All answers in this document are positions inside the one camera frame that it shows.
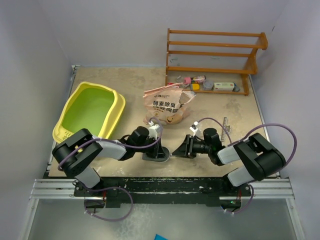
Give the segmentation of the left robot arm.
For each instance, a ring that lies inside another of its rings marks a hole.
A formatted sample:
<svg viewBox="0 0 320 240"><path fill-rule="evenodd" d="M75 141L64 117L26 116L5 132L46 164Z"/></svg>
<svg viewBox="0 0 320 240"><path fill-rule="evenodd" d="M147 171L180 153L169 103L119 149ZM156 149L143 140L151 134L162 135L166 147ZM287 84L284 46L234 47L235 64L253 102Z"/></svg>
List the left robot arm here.
<svg viewBox="0 0 320 240"><path fill-rule="evenodd" d="M52 155L58 162L58 170L68 178L74 178L84 185L91 196L103 191L102 178L90 164L95 158L111 158L125 161L142 153L145 161L165 162L170 151L161 144L162 129L159 125L149 128L139 126L131 134L117 140L98 138L83 128L56 145Z"/></svg>

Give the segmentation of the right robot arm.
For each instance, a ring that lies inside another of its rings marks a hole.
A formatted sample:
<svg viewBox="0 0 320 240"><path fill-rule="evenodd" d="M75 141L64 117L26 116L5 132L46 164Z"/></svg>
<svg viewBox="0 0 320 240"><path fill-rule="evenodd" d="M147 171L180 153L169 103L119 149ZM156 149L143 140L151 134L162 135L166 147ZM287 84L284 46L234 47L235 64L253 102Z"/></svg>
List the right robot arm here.
<svg viewBox="0 0 320 240"><path fill-rule="evenodd" d="M255 133L245 141L223 146L214 128L203 131L203 139L187 134L183 143L172 153L174 157L193 159L206 154L217 166L240 160L243 164L225 177L222 190L228 196L235 195L240 186L251 181L261 181L285 166L285 157L261 134Z"/></svg>

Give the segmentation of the silver metal scoop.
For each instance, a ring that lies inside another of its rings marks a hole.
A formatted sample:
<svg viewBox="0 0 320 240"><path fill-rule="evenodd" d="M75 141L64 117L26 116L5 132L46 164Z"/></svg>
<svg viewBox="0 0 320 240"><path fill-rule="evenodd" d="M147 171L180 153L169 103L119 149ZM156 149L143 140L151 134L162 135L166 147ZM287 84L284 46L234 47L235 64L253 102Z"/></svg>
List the silver metal scoop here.
<svg viewBox="0 0 320 240"><path fill-rule="evenodd" d="M155 157L151 157L147 153L143 153L142 159L145 161L157 162L157 163L164 163L170 159L171 154L170 154L170 157L161 157L161 153L162 152L158 152L157 156L155 156Z"/></svg>

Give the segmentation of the pink cat litter bag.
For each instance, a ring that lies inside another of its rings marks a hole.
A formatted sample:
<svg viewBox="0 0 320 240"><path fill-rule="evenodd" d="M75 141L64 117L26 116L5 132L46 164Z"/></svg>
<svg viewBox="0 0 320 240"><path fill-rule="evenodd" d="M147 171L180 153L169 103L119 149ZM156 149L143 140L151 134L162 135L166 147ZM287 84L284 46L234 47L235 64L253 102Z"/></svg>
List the pink cat litter bag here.
<svg viewBox="0 0 320 240"><path fill-rule="evenodd" d="M148 123L151 118L156 118L162 125L178 124L188 116L195 96L195 92L184 90L180 86L147 90L143 93L143 103L147 110L143 122Z"/></svg>

